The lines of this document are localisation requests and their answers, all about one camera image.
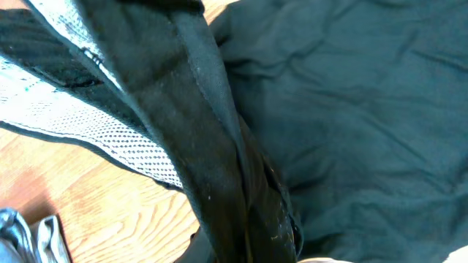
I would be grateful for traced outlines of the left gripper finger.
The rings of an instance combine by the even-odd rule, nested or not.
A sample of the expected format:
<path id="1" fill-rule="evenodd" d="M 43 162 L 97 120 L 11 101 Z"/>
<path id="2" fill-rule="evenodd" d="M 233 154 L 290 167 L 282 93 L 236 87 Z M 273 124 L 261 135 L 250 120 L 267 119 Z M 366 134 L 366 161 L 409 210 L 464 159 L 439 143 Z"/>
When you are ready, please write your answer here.
<path id="1" fill-rule="evenodd" d="M 190 244 L 175 263 L 215 263 L 213 248 L 201 227 L 191 235 Z"/>

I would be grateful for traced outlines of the dark green shorts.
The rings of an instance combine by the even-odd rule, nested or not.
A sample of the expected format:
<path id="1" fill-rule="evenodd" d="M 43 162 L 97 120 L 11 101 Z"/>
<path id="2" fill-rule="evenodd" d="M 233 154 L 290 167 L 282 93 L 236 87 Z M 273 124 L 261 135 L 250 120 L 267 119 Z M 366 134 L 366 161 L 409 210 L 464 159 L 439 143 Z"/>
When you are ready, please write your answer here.
<path id="1" fill-rule="evenodd" d="M 467 3 L 26 1 L 1 125 L 188 198 L 216 262 L 467 246 Z"/>

